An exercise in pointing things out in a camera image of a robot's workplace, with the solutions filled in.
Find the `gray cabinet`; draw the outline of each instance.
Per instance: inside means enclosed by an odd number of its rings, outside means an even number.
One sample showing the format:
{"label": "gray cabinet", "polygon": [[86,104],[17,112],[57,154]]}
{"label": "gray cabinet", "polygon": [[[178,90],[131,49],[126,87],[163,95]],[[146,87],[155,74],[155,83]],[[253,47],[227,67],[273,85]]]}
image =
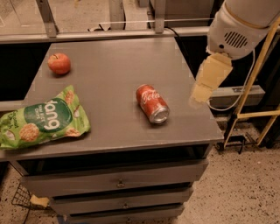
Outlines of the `gray cabinet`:
{"label": "gray cabinet", "polygon": [[[207,154],[223,138],[207,105],[191,108],[193,76],[174,38],[54,43],[73,62],[54,77],[45,57],[24,100],[32,105],[73,85],[92,125],[90,133],[30,149],[0,150],[31,193],[48,197],[70,223],[131,223],[175,217],[207,168]],[[150,83],[171,114],[151,125],[137,104]]]}

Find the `wire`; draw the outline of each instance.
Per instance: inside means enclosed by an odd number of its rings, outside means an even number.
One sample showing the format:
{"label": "wire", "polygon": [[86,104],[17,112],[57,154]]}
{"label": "wire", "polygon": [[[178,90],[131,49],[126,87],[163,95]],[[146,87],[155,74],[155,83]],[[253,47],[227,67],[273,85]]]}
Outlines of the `wire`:
{"label": "wire", "polygon": [[23,224],[25,224],[25,223],[26,223],[30,210],[31,210],[31,209],[30,209],[30,208],[28,208],[27,215],[25,216],[25,219],[24,219]]}
{"label": "wire", "polygon": [[171,31],[174,32],[175,35],[178,37],[178,40],[179,40],[180,44],[181,44],[181,45],[183,46],[183,48],[184,48],[183,54],[185,53],[185,60],[186,60],[186,62],[187,62],[187,64],[188,64],[188,66],[189,66],[191,72],[193,73],[193,68],[192,68],[192,65],[191,65],[190,56],[189,56],[189,54],[188,54],[188,52],[187,52],[187,50],[186,50],[186,48],[185,48],[185,46],[184,46],[184,44],[183,44],[182,38],[181,38],[180,35],[179,35],[176,31],[174,31],[174,29],[172,29],[171,27],[165,26],[164,28],[171,30]]}
{"label": "wire", "polygon": [[240,95],[237,97],[236,101],[233,103],[233,105],[229,106],[228,108],[214,108],[210,105],[210,102],[208,102],[208,106],[210,109],[213,109],[213,110],[216,110],[216,111],[226,111],[226,110],[229,110],[231,109],[232,107],[235,106],[235,104],[240,100],[240,98],[242,97],[243,95],[243,91],[244,91],[244,88],[246,87],[247,85],[247,81],[249,79],[249,76],[251,75],[251,72],[252,72],[252,69],[254,67],[254,64],[255,64],[255,60],[256,60],[256,53],[255,53],[255,49],[253,50],[253,61],[252,61],[252,66],[250,68],[250,70],[248,71],[248,74],[247,74],[247,77],[246,77],[246,80],[244,81],[244,85],[241,89],[241,93]]}

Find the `speckled floor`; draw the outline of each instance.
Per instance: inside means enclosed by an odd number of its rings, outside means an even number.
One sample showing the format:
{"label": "speckled floor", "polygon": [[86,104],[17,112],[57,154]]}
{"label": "speckled floor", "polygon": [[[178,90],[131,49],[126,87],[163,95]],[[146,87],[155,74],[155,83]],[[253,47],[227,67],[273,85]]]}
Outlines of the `speckled floor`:
{"label": "speckled floor", "polygon": [[[239,123],[236,131],[246,131],[253,138],[258,134],[247,122]],[[194,184],[194,193],[178,218],[133,224],[280,223],[280,145],[269,150],[248,146],[241,155],[238,150],[235,147],[223,152],[211,150],[210,165]],[[9,167],[0,188],[1,224],[24,223],[28,210],[11,204],[19,178]],[[26,224],[57,223],[63,223],[63,217],[58,218],[53,211],[31,210],[26,221]]]}

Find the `glass panel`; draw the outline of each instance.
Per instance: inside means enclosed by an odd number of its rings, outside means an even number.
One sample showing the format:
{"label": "glass panel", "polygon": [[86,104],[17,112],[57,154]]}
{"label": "glass panel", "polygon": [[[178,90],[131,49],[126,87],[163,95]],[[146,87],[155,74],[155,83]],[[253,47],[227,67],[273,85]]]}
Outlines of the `glass panel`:
{"label": "glass panel", "polygon": [[59,32],[145,30],[148,7],[138,0],[49,0]]}
{"label": "glass panel", "polygon": [[214,0],[166,0],[165,26],[194,27],[208,26]]}
{"label": "glass panel", "polygon": [[46,33],[35,0],[0,1],[0,35]]}

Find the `table top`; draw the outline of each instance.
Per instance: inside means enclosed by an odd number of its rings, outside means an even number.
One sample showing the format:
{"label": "table top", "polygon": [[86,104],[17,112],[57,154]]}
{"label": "table top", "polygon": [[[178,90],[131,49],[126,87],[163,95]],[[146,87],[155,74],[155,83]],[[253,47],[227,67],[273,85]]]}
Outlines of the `table top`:
{"label": "table top", "polygon": [[[65,53],[72,70],[54,76],[47,67],[52,53]],[[28,149],[0,150],[0,161],[89,153],[209,144],[223,139],[207,105],[188,104],[193,75],[174,38],[140,38],[52,44],[24,105],[45,102],[73,85],[91,123],[79,138],[63,138]],[[137,104],[136,90],[152,85],[171,113],[152,125]]]}

